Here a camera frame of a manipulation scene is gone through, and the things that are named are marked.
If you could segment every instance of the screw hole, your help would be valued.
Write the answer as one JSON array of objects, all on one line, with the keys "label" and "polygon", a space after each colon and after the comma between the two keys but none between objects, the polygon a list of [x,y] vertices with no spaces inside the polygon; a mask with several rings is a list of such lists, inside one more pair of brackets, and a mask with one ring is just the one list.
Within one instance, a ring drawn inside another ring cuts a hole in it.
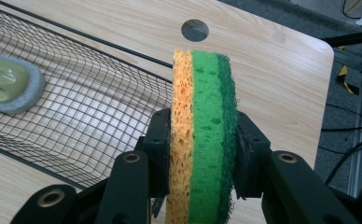
[{"label": "screw hole", "polygon": [[335,217],[330,214],[324,214],[323,221],[327,224],[342,224],[343,223],[338,217]]},{"label": "screw hole", "polygon": [[207,38],[209,30],[206,23],[200,20],[189,20],[184,22],[181,33],[189,41],[201,42]]},{"label": "screw hole", "polygon": [[140,160],[140,156],[138,154],[128,154],[123,157],[123,160],[126,162],[137,162]]},{"label": "screw hole", "polygon": [[48,195],[47,197],[44,198],[44,202],[45,203],[52,203],[54,201],[56,201],[57,199],[59,199],[60,195],[58,193],[51,193],[50,195]]},{"label": "screw hole", "polygon": [[286,153],[283,153],[283,154],[280,154],[279,155],[279,159],[281,161],[285,161],[285,162],[288,162],[288,163],[294,163],[294,162],[297,162],[297,158],[292,156],[291,154],[286,154]]}]

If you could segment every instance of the metal bolt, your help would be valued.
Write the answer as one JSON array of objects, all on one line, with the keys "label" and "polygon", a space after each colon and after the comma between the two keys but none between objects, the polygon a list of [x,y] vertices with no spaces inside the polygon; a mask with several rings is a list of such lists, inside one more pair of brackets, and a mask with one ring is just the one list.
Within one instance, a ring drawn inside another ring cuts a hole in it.
[{"label": "metal bolt", "polygon": [[51,207],[61,202],[64,196],[65,193],[61,189],[53,189],[41,195],[37,203],[41,207]]},{"label": "metal bolt", "polygon": [[137,162],[140,160],[140,155],[138,154],[128,154],[123,157],[123,160],[126,162]]},{"label": "metal bolt", "polygon": [[291,154],[287,154],[287,153],[282,153],[279,155],[279,159],[280,161],[284,161],[284,162],[288,162],[288,163],[295,163],[297,162],[297,158],[294,157]]}]

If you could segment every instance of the dish rack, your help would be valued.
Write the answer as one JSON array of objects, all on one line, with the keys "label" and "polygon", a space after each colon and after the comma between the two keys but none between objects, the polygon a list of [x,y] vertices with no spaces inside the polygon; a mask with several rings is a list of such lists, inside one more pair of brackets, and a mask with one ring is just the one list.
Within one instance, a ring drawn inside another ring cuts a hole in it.
[{"label": "dish rack", "polygon": [[46,80],[33,108],[0,113],[0,152],[80,189],[108,177],[151,115],[171,105],[170,81],[1,10],[0,54]]}]

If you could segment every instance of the wooden table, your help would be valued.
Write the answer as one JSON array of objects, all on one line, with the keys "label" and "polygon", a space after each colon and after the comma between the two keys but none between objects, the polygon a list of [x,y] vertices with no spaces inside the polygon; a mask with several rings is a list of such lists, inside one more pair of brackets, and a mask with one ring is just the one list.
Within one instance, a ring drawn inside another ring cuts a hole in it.
[{"label": "wooden table", "polygon": [[[313,167],[333,61],[332,48],[323,41],[217,1],[5,2],[167,63],[172,63],[174,49],[229,55],[238,109],[266,134],[273,150],[298,153]],[[202,42],[182,36],[181,26],[190,19],[204,21],[209,27]],[[87,38],[72,37],[172,78],[168,68]],[[56,183],[61,181],[0,154],[0,223],[9,222],[31,194]],[[259,203],[237,201],[230,223],[264,223]],[[154,222],[162,219],[163,213]]]}]

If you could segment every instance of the floor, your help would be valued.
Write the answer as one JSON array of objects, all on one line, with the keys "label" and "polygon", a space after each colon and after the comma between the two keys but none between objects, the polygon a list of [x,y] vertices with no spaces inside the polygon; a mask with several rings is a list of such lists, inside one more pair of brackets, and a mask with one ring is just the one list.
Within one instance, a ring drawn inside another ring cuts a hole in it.
[{"label": "floor", "polygon": [[[233,7],[256,14],[267,20],[280,23],[306,35],[316,38],[325,38],[340,35],[349,35],[362,32],[362,26],[356,25],[356,19],[345,17],[341,13],[343,0],[220,0]],[[352,17],[362,16],[362,7]],[[362,57],[362,44],[347,46],[345,51]],[[330,84],[328,88],[327,106],[323,128],[350,128],[356,126],[359,96],[349,93],[337,81],[338,73],[343,64],[334,61]],[[349,67],[347,82],[360,86],[362,73],[360,70]],[[360,140],[355,132],[347,133],[321,133],[317,157],[314,166],[316,173],[325,181],[330,172],[341,159],[342,154],[355,146]],[[348,192],[351,159],[348,159],[337,172],[330,186]]]},{"label": "floor", "polygon": [[[300,7],[307,8],[311,11],[326,15],[330,18],[345,21],[350,25],[355,25],[357,20],[349,19],[345,17],[342,12],[342,7],[344,0],[288,0],[290,3],[295,4]],[[362,17],[362,6],[359,7],[355,12],[349,15],[350,17]]]}]

